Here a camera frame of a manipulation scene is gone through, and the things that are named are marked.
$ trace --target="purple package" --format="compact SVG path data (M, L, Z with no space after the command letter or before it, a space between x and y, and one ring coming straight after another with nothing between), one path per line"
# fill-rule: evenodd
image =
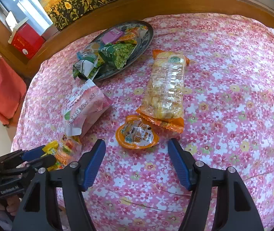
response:
M113 28L102 37L102 42L104 44L114 43L123 35L123 31L118 30L117 28Z

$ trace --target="packaged food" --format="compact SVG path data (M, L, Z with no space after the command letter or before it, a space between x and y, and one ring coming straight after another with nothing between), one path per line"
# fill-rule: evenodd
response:
M103 63L98 55L88 54L73 65L73 78L81 74L85 79L93 80Z
M154 64L147 89L137 112L148 121L182 133L184 130L184 55L154 50Z
M48 143L44 148L42 148L42 150L45 152L45 154L42 156L51 154L56 158L56 163L53 166L47 168L48 171L62 169L66 166L64 164L63 158L58 155L58 147L59 147L59 143L55 140Z
M137 39L143 38L147 31L148 28L146 26L127 28L125 30L124 36L121 36L117 42L137 44Z
M121 36L124 35L124 32L117 29L113 28L109 32L107 32L103 37L102 37L102 42L104 44L108 43L115 43Z
M82 75L84 79L94 79L100 67L104 64L104 60L98 53L103 46L100 42L92 42L83 51L77 52L78 62L73 65L74 79L78 75Z
M64 110L66 135L81 135L82 138L111 104L112 101L91 80L73 89Z
M56 163L48 168L48 171L62 169L72 161L80 158L82 145L78 136L67 137L63 135L60 144L54 140L48 143L43 149L45 156L51 154L56 158Z
M82 51L77 52L77 59L81 60L82 58L86 57L88 54L97 54L98 55L99 50L104 46L105 46L105 44L101 41L91 42Z
M136 44L131 43L107 44L99 54L106 63L115 66L117 69L122 69L135 47Z
M143 149L158 144L159 137L145 119L129 115L125 119L125 124L117 129L116 139L122 147Z
M63 135L58 147L58 154L64 158L64 164L69 164L72 161L77 161L80 158L82 144L79 136L67 137Z

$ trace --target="window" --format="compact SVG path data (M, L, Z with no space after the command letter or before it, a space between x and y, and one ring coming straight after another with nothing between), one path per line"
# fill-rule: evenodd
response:
M0 3L5 7L6 13L12 11L17 22L28 17L27 23L39 35L53 24L38 0L0 0Z

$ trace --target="red box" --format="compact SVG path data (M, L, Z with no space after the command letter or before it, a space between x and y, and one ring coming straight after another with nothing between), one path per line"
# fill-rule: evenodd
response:
M44 38L27 23L27 18L14 27L8 41L29 59L35 55L44 42Z

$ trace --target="plate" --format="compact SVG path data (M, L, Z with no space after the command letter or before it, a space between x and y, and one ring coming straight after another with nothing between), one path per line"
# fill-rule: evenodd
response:
M111 65L104 65L99 72L97 73L97 75L94 77L93 81L97 82L97 81L101 81L104 80L106 78L109 78L119 72L121 72L122 70L126 69L127 67L129 67L134 61L136 61L138 59L139 56L141 56L144 51L148 48L148 46L150 45L152 39L153 39L153 28L150 24L148 24L145 21L128 21L128 22L124 22L124 23L120 23L112 28L109 28L107 30L105 30L103 33L101 33L100 35L98 35L92 42L98 42L101 40L101 38L108 33L109 31L111 31L114 28L117 28L119 30L125 31L127 28L135 28L135 27L140 27L140 26L147 26L148 31L147 33L144 35L144 37L142 39L138 39L138 43L137 46L135 48L135 50L133 51L133 53L131 54L130 58L128 58L126 64L124 65L124 67L122 69L117 69L114 66Z

